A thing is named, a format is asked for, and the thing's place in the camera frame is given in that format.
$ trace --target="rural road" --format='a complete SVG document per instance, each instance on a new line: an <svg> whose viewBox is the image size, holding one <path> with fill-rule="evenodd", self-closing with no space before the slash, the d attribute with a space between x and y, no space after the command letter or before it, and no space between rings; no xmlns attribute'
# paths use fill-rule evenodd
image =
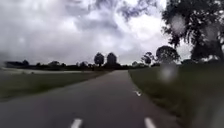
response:
<svg viewBox="0 0 224 128"><path fill-rule="evenodd" d="M0 128L178 128L175 118L140 93L127 71L115 71L47 93L0 103Z"/></svg>

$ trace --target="tree line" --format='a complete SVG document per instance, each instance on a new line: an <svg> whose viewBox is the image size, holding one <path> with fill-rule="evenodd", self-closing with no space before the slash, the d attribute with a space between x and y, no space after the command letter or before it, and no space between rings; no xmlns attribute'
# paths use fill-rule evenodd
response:
<svg viewBox="0 0 224 128"><path fill-rule="evenodd" d="M27 60L24 61L7 61L7 68L23 68L23 69L38 69L38 70L127 70L135 68L145 68L149 66L159 66L160 63L171 63L178 61L180 58L177 51L170 46L162 46L158 48L156 56L151 52L147 52L142 56L141 61L134 61L132 65L121 65L117 61L117 56L114 53L109 53L104 56L102 53L97 53L93 57L94 64L83 61L75 65L66 65L58 61L52 61L48 64L37 63L30 64Z"/></svg>

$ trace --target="cloudy sky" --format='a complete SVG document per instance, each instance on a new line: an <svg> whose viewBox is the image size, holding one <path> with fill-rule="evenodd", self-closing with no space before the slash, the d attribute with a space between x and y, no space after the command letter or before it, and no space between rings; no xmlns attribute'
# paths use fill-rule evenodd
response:
<svg viewBox="0 0 224 128"><path fill-rule="evenodd" d="M147 13L124 17L126 8L145 6L137 7L137 1L1 0L0 58L73 64L92 62L97 52L114 52L121 63L140 60L167 45L168 37L161 30L166 0L153 1ZM182 58L189 50L178 48Z"/></svg>

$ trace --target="road marking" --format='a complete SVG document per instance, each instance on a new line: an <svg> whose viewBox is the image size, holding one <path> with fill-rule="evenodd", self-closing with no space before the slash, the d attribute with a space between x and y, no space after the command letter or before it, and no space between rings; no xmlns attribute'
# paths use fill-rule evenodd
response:
<svg viewBox="0 0 224 128"><path fill-rule="evenodd" d="M82 125L82 120L81 119L75 119L71 128L80 128Z"/></svg>
<svg viewBox="0 0 224 128"><path fill-rule="evenodd" d="M152 120L148 117L145 118L145 126L146 126L146 128L156 128L156 126L154 125Z"/></svg>
<svg viewBox="0 0 224 128"><path fill-rule="evenodd" d="M137 96L141 96L142 95L139 91L134 91L134 92L137 94Z"/></svg>

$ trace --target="green field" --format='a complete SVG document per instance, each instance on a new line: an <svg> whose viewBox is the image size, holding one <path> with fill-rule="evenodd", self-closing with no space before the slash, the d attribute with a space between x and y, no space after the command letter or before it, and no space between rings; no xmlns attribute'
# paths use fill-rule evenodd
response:
<svg viewBox="0 0 224 128"><path fill-rule="evenodd" d="M153 102L179 117L178 122L184 127L191 124L199 109L203 105L206 106L207 101L214 101L213 99L220 94L224 94L223 66L178 67L177 78L169 84L159 80L159 71L160 68L156 67L130 70L129 73L133 82Z"/></svg>
<svg viewBox="0 0 224 128"><path fill-rule="evenodd" d="M0 99L45 92L77 82L82 82L104 72L68 74L2 74L0 75Z"/></svg>

